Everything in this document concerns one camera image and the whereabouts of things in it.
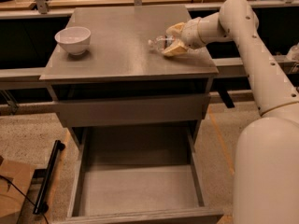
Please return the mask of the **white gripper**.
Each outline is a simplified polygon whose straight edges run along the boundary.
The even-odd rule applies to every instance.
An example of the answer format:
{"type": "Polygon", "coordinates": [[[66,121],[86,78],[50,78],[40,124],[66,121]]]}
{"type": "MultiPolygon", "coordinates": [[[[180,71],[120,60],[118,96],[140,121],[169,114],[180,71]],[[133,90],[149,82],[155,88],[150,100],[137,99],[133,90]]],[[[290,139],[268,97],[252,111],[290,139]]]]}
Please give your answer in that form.
{"type": "Polygon", "coordinates": [[[173,57],[184,54],[190,49],[200,49],[206,44],[201,39],[199,34],[200,18],[192,19],[185,22],[179,22],[166,29],[168,35],[180,37],[180,40],[175,41],[169,47],[162,51],[163,56],[173,57]]]}

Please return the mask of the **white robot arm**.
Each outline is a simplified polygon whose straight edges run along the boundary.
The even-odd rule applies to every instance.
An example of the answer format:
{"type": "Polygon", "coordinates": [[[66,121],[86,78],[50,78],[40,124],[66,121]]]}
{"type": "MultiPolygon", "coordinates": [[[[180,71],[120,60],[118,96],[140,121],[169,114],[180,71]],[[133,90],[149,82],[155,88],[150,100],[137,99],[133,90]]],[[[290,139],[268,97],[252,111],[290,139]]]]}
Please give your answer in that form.
{"type": "Polygon", "coordinates": [[[258,35],[247,0],[167,28],[172,57],[213,42],[235,42],[261,117],[240,134],[235,151],[234,224],[299,224],[299,93],[258,35]]]}

